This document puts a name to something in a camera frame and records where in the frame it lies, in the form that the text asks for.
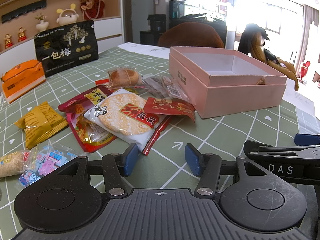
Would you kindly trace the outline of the red chicken snack pouch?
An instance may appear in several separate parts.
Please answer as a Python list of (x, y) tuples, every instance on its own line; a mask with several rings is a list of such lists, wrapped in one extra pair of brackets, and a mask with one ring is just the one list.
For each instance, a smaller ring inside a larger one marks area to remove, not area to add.
[[(111, 92), (105, 86), (98, 85), (75, 96), (58, 107), (59, 111), (66, 114), (69, 126), (85, 152), (95, 152), (118, 138), (84, 117), (84, 114), (89, 109), (105, 100), (112, 93), (114, 92)], [(166, 117), (168, 120), (163, 127), (157, 129), (159, 135), (170, 121), (169, 116)]]

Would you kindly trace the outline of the white rice cracker packet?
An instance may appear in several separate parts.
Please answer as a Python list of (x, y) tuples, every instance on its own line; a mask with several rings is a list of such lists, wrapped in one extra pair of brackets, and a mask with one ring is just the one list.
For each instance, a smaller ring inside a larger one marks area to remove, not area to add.
[(89, 109), (84, 117), (119, 139), (135, 143), (140, 152), (148, 155), (168, 118), (145, 113), (146, 100), (125, 89), (120, 89)]

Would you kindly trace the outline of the blue pink candy packet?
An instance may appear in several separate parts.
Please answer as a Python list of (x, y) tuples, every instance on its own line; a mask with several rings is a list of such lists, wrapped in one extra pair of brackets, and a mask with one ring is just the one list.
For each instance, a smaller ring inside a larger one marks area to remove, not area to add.
[(37, 146), (35, 154), (36, 157), (32, 158), (31, 165), (20, 175), (15, 185), (17, 190), (37, 182), (74, 158), (87, 155), (83, 151), (76, 151), (51, 140), (44, 146)]

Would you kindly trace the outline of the red quail egg packet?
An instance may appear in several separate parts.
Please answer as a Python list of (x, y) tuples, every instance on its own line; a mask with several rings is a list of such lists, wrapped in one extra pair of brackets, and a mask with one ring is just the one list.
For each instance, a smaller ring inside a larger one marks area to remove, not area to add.
[(145, 113), (158, 115), (185, 115), (195, 123), (195, 108), (184, 100), (148, 97), (143, 110)]

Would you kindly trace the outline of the yellow biscuit packet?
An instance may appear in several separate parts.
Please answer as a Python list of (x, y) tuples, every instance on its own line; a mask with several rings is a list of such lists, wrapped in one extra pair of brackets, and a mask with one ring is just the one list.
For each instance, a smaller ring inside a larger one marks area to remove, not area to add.
[(29, 150), (68, 126), (67, 120), (48, 102), (34, 107), (14, 123), (25, 132), (25, 147)]

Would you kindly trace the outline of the clear round cake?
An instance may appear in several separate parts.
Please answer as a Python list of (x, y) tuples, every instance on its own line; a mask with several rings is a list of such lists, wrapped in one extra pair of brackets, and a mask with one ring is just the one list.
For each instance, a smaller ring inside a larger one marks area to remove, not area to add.
[(117, 67), (107, 72), (106, 79), (95, 81), (96, 85), (104, 85), (108, 89), (142, 87), (142, 76), (135, 68)]

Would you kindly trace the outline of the sesame cracker clear packet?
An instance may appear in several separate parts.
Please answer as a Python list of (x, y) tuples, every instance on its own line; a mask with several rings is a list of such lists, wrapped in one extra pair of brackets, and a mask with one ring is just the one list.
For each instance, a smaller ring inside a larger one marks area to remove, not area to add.
[(16, 151), (1, 157), (0, 177), (10, 177), (21, 174), (30, 164), (30, 151)]

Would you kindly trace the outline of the clear meat strip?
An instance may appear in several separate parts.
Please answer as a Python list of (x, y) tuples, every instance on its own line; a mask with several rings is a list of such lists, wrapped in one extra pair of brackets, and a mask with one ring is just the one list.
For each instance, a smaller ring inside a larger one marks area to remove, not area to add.
[(172, 77), (147, 74), (142, 77), (143, 88), (158, 99), (175, 98), (192, 103), (183, 88)]

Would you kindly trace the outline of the brown cloth covered chair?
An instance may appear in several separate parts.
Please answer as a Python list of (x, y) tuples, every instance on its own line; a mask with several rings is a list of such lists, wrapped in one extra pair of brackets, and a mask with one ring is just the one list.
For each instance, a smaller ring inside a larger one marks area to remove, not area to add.
[(159, 47), (212, 47), (224, 48), (225, 45), (217, 31), (210, 25), (199, 22), (181, 23), (161, 35)]

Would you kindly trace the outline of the black plum snack bag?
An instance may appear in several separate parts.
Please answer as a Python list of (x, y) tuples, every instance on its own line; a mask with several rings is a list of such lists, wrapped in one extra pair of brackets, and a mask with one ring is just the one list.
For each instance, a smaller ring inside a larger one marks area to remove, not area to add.
[(93, 21), (56, 27), (34, 36), (36, 58), (45, 77), (99, 59)]

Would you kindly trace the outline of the white bunny figurine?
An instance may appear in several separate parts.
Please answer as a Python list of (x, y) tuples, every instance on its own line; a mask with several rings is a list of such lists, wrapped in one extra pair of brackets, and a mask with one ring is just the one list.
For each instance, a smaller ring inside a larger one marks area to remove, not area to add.
[(57, 9), (56, 12), (59, 14), (56, 22), (59, 26), (64, 26), (72, 23), (76, 23), (79, 15), (75, 10), (75, 3), (72, 3), (70, 5), (70, 8), (62, 10), (62, 9)]

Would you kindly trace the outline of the white vase with flowers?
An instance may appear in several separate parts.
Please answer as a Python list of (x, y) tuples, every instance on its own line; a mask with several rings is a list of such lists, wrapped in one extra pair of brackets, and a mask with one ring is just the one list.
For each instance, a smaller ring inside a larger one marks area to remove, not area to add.
[(49, 22), (46, 21), (46, 15), (39, 13), (35, 18), (39, 20), (39, 23), (35, 27), (39, 33), (48, 29)]

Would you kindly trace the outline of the red doll figurine right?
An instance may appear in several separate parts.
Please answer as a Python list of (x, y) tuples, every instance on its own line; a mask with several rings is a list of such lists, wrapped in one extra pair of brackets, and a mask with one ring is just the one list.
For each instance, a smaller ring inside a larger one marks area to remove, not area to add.
[(20, 27), (18, 30), (18, 42), (22, 42), (26, 40), (26, 34), (25, 34), (25, 29), (23, 27)]

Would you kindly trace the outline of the red heart ornament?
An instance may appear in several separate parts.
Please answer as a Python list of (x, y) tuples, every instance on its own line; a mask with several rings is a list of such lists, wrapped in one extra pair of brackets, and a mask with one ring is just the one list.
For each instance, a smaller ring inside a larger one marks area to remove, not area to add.
[(79, 0), (82, 20), (96, 20), (103, 18), (105, 3), (102, 0)]

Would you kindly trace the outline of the red doll figurine left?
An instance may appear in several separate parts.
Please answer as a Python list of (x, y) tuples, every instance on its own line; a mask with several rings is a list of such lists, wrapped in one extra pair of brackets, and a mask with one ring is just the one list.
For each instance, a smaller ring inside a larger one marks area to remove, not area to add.
[(8, 48), (13, 46), (13, 42), (12, 42), (10, 34), (6, 34), (5, 35), (5, 37), (4, 37), (4, 45), (5, 45), (4, 46), (5, 49), (8, 49)]

